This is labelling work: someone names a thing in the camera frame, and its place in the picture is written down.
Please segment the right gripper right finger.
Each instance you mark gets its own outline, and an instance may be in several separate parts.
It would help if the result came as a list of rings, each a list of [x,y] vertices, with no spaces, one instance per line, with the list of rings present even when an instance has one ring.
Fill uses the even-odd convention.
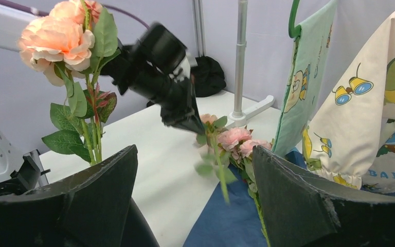
[[[331,182],[262,146],[253,167],[271,246],[395,246],[395,197]]]

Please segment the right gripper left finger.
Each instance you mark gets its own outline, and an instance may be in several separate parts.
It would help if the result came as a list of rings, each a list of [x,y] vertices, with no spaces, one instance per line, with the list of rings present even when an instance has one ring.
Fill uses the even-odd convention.
[[[138,150],[21,195],[0,196],[0,246],[158,246],[132,199]]]

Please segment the orange rose stem pair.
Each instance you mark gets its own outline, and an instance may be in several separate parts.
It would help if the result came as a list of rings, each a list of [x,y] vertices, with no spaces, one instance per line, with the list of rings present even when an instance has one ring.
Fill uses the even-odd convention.
[[[17,42],[22,61],[64,86],[63,104],[50,105],[56,132],[42,138],[53,152],[74,154],[90,165],[102,158],[103,125],[117,95],[100,89],[99,76],[119,56],[114,17],[96,1],[62,1],[32,20]]]

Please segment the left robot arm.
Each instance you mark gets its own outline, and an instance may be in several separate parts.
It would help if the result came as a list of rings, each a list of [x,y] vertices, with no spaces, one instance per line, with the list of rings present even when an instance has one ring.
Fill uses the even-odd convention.
[[[18,51],[16,41],[22,30],[45,15],[35,8],[0,1],[0,48]],[[117,51],[118,56],[101,74],[113,79],[121,95],[130,90],[160,105],[165,126],[204,134],[191,74],[197,62],[172,32],[154,22],[135,43],[119,43]]]

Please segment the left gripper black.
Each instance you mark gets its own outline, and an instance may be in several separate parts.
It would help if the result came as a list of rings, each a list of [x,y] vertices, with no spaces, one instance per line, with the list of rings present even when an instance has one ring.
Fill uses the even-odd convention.
[[[154,22],[134,44],[119,42],[118,56],[100,74],[113,79],[120,95],[132,90],[159,104],[165,126],[203,135],[190,69],[181,66],[186,49],[164,25]]]

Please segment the pink flower bouquet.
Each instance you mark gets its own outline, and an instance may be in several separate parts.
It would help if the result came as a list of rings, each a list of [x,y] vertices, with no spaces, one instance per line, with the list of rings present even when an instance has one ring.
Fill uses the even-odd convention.
[[[254,201],[266,245],[270,246],[252,166],[252,158],[255,146],[271,149],[272,143],[253,139],[253,130],[249,130],[247,126],[227,127],[227,116],[218,118],[215,115],[203,114],[200,116],[200,120],[205,132],[204,134],[198,134],[196,141],[200,146],[207,146],[208,150],[201,155],[202,160],[195,164],[196,172],[202,177],[207,177],[211,174],[216,175],[221,185],[223,199],[229,205],[228,185],[238,180],[229,169],[229,165],[237,168],[240,172],[241,180],[247,184],[247,194]]]

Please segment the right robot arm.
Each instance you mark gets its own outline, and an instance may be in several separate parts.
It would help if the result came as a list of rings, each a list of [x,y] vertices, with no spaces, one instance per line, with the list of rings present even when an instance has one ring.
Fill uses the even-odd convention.
[[[0,133],[0,246],[158,246],[131,197],[137,148],[37,188]],[[253,165],[271,246],[395,246],[395,196],[327,181],[264,149]]]

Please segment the dark blue wrapping paper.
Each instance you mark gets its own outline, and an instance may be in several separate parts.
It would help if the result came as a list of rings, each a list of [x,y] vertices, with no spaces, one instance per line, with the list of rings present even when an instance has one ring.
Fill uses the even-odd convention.
[[[246,185],[232,183],[227,205],[215,189],[185,240],[185,246],[267,246]]]

